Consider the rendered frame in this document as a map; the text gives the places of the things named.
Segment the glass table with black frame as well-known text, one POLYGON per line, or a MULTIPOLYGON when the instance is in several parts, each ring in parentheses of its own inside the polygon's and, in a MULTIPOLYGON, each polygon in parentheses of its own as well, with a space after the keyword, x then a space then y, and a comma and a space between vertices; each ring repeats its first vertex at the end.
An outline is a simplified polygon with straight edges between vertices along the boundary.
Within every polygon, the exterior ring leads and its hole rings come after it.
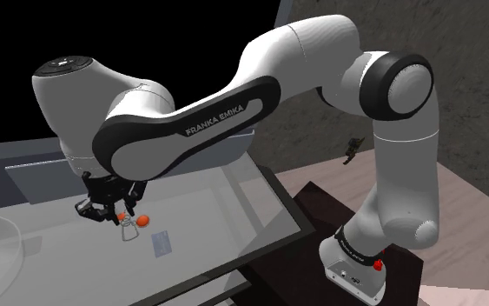
POLYGON ((0 143, 0 217, 23 240, 23 264, 0 306, 233 306, 242 268, 313 231, 266 167, 250 156, 150 182, 136 207, 149 225, 129 242, 121 226, 77 215, 85 195, 30 204, 5 167, 64 159, 53 138, 0 143), (166 230, 172 252, 155 257, 166 230))

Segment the pale blue flat card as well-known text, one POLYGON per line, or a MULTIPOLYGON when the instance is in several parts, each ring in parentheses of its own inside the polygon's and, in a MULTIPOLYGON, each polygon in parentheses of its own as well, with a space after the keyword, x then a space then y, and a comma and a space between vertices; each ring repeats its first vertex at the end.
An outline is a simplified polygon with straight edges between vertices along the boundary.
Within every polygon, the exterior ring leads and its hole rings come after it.
POLYGON ((159 258, 172 252, 172 247, 169 240, 169 233, 164 230, 151 235, 155 257, 159 258))

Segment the small dark figure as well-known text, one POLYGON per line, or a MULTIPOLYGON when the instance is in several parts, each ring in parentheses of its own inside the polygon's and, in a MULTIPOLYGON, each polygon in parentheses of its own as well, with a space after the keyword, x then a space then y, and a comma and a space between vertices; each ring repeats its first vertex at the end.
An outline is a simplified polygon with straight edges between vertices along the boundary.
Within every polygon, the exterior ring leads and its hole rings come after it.
POLYGON ((362 145, 364 140, 365 140, 365 138, 362 137, 362 138, 351 138, 348 141, 348 147, 347 147, 347 150, 345 152, 347 159, 343 163, 344 165, 347 165, 348 163, 350 163, 354 159, 354 157, 357 154, 358 149, 360 148, 360 146, 362 145))

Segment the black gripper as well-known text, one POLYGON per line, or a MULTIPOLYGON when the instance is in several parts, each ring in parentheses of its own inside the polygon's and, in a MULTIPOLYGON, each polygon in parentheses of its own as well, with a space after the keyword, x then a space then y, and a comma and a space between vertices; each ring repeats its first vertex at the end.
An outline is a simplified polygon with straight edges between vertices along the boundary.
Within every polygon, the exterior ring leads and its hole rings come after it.
POLYGON ((89 199, 75 205, 78 215, 99 223, 112 221, 115 225, 120 222, 114 203, 123 200, 127 212, 134 216, 137 202, 142 200, 148 184, 147 181, 132 182, 114 175, 93 177, 88 171, 83 172, 82 180, 88 190, 89 199), (96 208, 94 203, 101 204, 102 208, 96 208))

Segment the grey flat slab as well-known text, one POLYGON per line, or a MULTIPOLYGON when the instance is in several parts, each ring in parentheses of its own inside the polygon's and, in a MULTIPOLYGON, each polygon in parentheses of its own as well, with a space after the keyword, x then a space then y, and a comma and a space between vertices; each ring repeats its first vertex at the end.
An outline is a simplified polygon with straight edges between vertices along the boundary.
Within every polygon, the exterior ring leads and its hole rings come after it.
POLYGON ((66 159, 11 165, 5 170, 30 204, 87 193, 66 159))

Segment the dark robot stand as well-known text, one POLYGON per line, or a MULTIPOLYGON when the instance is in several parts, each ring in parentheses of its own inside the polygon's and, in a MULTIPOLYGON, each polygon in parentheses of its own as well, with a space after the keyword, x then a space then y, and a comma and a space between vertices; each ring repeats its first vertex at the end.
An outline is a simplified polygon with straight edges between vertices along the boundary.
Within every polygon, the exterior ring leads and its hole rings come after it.
MULTIPOLYGON (((241 270, 251 282, 234 295, 236 306, 367 306, 329 281, 319 257, 320 242, 354 212, 316 184, 307 183, 294 201, 315 232, 261 256, 241 270)), ((418 306, 423 260, 391 245, 383 257, 386 293, 378 306, 418 306)))

